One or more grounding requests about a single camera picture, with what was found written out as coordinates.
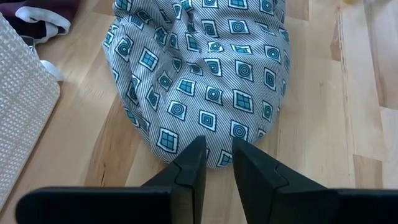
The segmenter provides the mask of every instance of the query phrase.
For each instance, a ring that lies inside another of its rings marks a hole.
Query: patterned fabric
[[[206,136],[208,167],[275,123],[291,59],[284,0],[117,0],[104,51],[131,122],[171,162]]]

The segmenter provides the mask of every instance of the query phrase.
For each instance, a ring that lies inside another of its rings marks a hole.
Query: clothing
[[[67,34],[81,0],[0,0],[0,13],[21,36],[37,44]]]
[[[126,113],[171,162],[206,136],[208,167],[275,123],[289,83],[283,0],[117,0],[104,51]]]

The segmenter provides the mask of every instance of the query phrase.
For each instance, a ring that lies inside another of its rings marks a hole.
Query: hardwood floor
[[[124,114],[101,49],[112,2],[83,1],[68,35],[38,46],[66,81],[0,223],[15,223],[30,190],[139,186],[165,167]],[[327,187],[398,188],[398,0],[287,4],[291,82],[278,124],[256,146]],[[232,167],[209,170],[202,223],[245,222]]]

